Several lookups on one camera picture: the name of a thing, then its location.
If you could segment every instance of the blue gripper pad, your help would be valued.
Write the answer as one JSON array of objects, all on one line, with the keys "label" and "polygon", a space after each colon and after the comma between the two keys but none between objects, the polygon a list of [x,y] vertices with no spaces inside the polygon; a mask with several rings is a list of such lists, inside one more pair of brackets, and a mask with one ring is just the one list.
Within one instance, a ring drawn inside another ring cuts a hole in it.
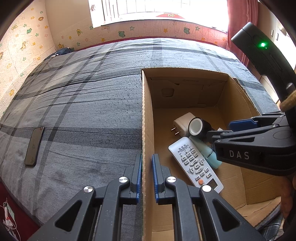
[{"label": "blue gripper pad", "polygon": [[252,119],[245,119],[245,120],[235,120],[229,123],[229,130],[232,131],[244,131],[250,130],[258,127],[257,121]]},{"label": "blue gripper pad", "polygon": [[152,170],[153,170],[154,195],[155,195],[156,203],[158,203],[158,200],[159,200],[158,181],[157,181],[157,175],[156,175],[156,164],[155,164],[154,155],[152,155]]},{"label": "blue gripper pad", "polygon": [[137,196],[136,196],[137,203],[139,203],[139,199],[140,199],[141,184],[142,184],[142,155],[141,155],[141,160],[139,164],[138,178],[137,178]]}]

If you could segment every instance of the air conditioner remote control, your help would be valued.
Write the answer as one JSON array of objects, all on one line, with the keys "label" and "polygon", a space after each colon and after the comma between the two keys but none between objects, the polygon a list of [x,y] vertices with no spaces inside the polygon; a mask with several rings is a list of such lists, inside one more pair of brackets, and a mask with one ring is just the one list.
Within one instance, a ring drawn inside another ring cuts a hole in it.
[{"label": "air conditioner remote control", "polygon": [[201,187],[207,184],[217,193],[221,192],[223,184],[191,140],[182,137],[168,149],[194,186]]}]

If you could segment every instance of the light blue bottle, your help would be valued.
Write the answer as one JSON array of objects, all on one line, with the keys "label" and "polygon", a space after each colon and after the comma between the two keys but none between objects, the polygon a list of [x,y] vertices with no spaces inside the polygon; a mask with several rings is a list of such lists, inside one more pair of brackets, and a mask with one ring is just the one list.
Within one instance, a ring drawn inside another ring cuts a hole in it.
[{"label": "light blue bottle", "polygon": [[217,160],[216,153],[205,143],[203,143],[203,141],[198,139],[196,136],[190,136],[189,139],[212,168],[217,169],[222,164],[221,161]]}]

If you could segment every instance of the gray plaid bedsheet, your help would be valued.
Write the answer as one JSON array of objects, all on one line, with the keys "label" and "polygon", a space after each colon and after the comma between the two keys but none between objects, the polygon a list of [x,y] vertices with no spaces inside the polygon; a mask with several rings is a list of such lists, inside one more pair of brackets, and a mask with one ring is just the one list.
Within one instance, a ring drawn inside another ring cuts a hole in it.
[{"label": "gray plaid bedsheet", "polygon": [[[180,39],[110,43],[38,65],[0,121],[0,177],[39,224],[86,185],[122,175],[141,152],[141,69],[184,67],[228,73],[257,109],[277,110],[263,86],[234,54]],[[34,128],[44,126],[37,164],[24,159]],[[141,240],[142,206],[125,206],[122,240]]]}]

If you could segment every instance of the tan strap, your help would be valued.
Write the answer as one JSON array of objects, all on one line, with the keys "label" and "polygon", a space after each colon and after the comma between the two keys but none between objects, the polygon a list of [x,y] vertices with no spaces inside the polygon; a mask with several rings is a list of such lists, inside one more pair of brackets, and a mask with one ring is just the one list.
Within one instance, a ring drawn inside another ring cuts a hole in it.
[{"label": "tan strap", "polygon": [[294,90],[283,102],[279,104],[281,111],[285,112],[296,106],[296,90]]}]

